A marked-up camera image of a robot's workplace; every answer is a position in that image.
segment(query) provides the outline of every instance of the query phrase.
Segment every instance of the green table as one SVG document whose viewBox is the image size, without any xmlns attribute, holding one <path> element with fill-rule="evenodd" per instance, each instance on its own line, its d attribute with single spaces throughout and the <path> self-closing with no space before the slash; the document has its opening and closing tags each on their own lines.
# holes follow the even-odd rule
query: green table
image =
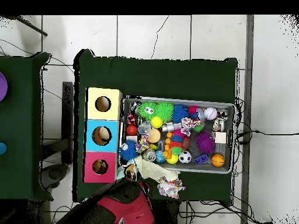
<svg viewBox="0 0 299 224">
<path fill-rule="evenodd" d="M 0 155 L 0 198 L 51 200 L 39 183 L 41 158 L 40 71 L 49 54 L 30 58 L 0 57 L 0 72 L 8 93 L 0 102 L 0 142 L 8 150 Z"/>
<path fill-rule="evenodd" d="M 82 150 L 84 133 L 85 88 L 118 89 L 123 95 L 149 96 L 171 99 L 201 100 L 234 103 L 237 60 L 191 61 L 143 60 L 128 58 L 98 58 L 89 50 L 81 50 L 74 60 L 75 67 L 75 113 L 78 125 L 77 147 L 74 154 L 73 196 L 74 201 L 90 197 L 104 184 L 82 183 Z M 231 173 L 208 174 L 181 172 L 179 178 L 186 186 L 179 192 L 180 200 L 222 200 L 230 204 Z M 146 180 L 152 185 L 152 198 L 168 200 L 157 190 L 157 182 Z"/>
</svg>

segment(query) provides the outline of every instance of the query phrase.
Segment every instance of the soccer ball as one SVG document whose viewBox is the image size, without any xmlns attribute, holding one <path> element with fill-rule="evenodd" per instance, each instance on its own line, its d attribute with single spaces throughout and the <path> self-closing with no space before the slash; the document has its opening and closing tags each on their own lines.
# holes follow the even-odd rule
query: soccer ball
<svg viewBox="0 0 299 224">
<path fill-rule="evenodd" d="M 189 163 L 191 161 L 191 154 L 188 151 L 183 151 L 180 155 L 179 155 L 179 161 L 182 163 Z"/>
</svg>

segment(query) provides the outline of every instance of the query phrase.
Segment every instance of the purple spiky ball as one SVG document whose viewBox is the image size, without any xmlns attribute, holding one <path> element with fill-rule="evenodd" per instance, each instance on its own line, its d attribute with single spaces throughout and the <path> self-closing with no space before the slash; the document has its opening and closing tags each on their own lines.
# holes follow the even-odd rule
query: purple spiky ball
<svg viewBox="0 0 299 224">
<path fill-rule="evenodd" d="M 197 147 L 204 153 L 213 153 L 215 143 L 207 131 L 198 133 L 195 136 Z"/>
</svg>

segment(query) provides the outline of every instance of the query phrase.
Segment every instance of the purple disc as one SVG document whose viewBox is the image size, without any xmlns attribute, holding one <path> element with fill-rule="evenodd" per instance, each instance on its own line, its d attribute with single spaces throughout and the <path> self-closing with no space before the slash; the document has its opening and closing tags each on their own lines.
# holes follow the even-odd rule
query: purple disc
<svg viewBox="0 0 299 224">
<path fill-rule="evenodd" d="M 7 93 L 7 81 L 3 74 L 0 72 L 0 101 L 3 100 Z"/>
</svg>

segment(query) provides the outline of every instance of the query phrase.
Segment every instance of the white cloth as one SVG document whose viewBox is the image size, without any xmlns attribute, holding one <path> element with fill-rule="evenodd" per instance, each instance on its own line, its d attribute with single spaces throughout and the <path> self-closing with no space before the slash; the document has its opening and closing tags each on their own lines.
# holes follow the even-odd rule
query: white cloth
<svg viewBox="0 0 299 224">
<path fill-rule="evenodd" d="M 160 178 L 165 177 L 168 181 L 172 181 L 179 177 L 179 171 L 164 169 L 153 162 L 144 160 L 141 155 L 135 158 L 135 163 L 141 177 L 144 179 L 152 178 L 158 181 Z"/>
</svg>

